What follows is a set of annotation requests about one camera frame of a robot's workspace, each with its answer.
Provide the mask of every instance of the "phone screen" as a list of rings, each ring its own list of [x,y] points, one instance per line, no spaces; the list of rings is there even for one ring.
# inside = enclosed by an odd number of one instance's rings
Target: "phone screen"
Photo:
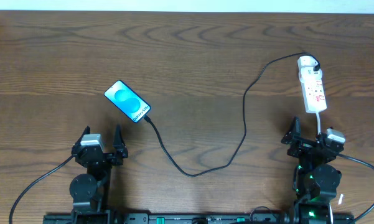
[[[151,106],[121,80],[115,82],[104,95],[135,123],[151,110]]]

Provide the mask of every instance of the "wooden table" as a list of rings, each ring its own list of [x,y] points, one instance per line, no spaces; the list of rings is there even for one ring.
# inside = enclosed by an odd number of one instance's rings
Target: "wooden table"
[[[280,140],[293,116],[313,139],[297,57],[270,66],[246,97],[248,134],[233,164],[187,178],[145,121],[132,123],[103,92],[122,79],[152,106],[175,160],[196,173],[226,164],[243,135],[242,94],[270,60],[308,51],[321,62],[322,126],[347,138],[344,153],[374,165],[374,15],[0,11],[0,223],[33,180],[70,155],[86,125],[106,150],[122,125],[130,157],[114,168],[110,205],[152,213],[286,209],[297,159]],[[374,201],[374,171],[337,159],[336,211]],[[68,213],[70,162],[32,188],[14,223]],[[344,194],[341,205],[337,201]],[[374,223],[374,211],[361,223]]]

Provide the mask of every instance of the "white wall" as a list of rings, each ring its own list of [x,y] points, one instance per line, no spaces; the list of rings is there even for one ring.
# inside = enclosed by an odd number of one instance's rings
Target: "white wall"
[[[0,0],[0,9],[374,13],[374,0]]]

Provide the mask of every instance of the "white power strip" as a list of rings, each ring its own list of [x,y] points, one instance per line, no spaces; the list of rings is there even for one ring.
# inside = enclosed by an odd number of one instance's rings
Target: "white power strip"
[[[322,70],[314,71],[317,64],[318,62],[311,56],[302,56],[297,60],[307,113],[319,113],[326,109],[324,87],[321,80]]]

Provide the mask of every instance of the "smartphone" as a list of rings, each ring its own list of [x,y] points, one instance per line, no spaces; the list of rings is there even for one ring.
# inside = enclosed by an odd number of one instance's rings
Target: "smartphone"
[[[121,80],[115,82],[104,95],[135,123],[151,110],[151,106]]]

